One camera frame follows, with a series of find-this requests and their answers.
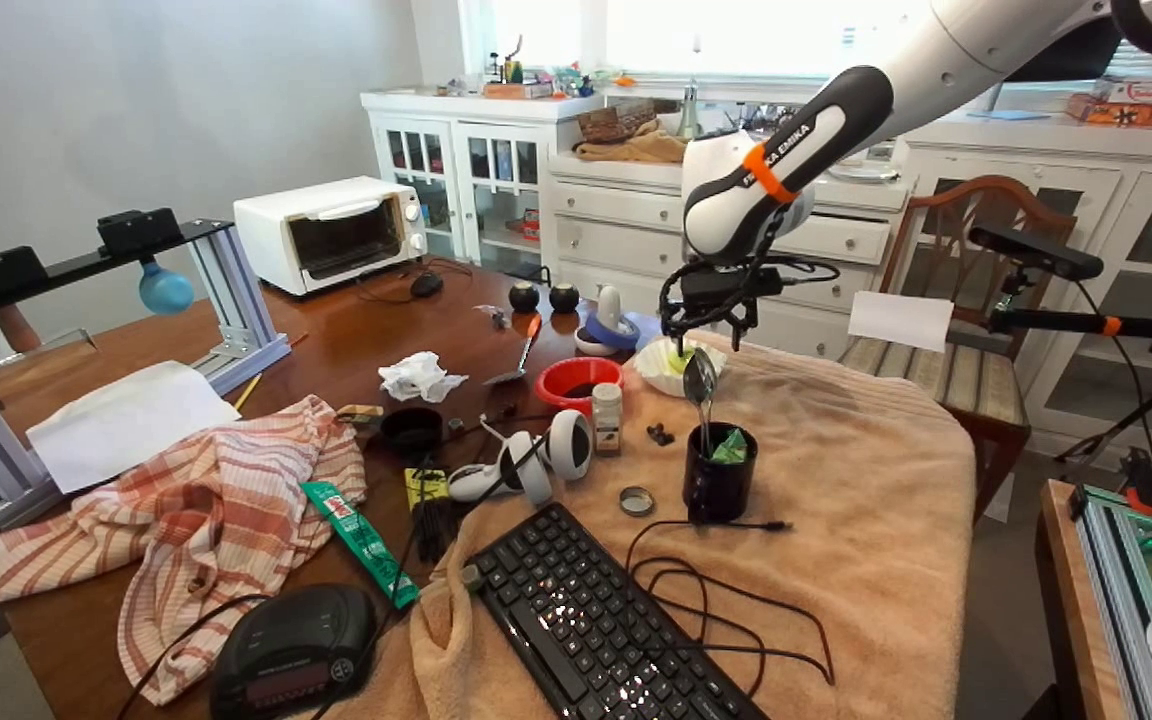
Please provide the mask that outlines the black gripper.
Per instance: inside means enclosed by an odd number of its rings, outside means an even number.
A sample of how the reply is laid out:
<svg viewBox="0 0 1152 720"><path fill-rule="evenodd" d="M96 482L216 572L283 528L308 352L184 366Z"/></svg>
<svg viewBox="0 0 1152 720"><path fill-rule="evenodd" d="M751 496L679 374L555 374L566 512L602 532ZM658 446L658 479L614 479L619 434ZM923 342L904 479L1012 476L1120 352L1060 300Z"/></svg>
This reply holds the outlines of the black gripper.
<svg viewBox="0 0 1152 720"><path fill-rule="evenodd" d="M729 323L733 341L761 320L757 300L782 287L777 267L763 263L711 263L692 258L673 270L658 287L658 331L685 341L692 328ZM692 405L711 399L718 386L718 366L707 352L685 357L685 397Z"/></svg>

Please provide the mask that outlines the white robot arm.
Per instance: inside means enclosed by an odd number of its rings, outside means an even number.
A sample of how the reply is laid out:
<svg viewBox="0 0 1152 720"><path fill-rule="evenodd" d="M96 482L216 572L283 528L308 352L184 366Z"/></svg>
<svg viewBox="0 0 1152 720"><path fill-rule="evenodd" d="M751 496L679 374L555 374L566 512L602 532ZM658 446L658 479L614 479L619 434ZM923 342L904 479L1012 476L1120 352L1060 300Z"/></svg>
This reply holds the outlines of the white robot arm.
<svg viewBox="0 0 1152 720"><path fill-rule="evenodd" d="M885 57L835 70L763 137L729 131L685 148L689 263L658 287L658 331L757 323L757 300L782 279L770 239L799 213L804 189L846 150L939 121L1008 79L1093 19L1152 53L1152 0L927 0Z"/></svg>

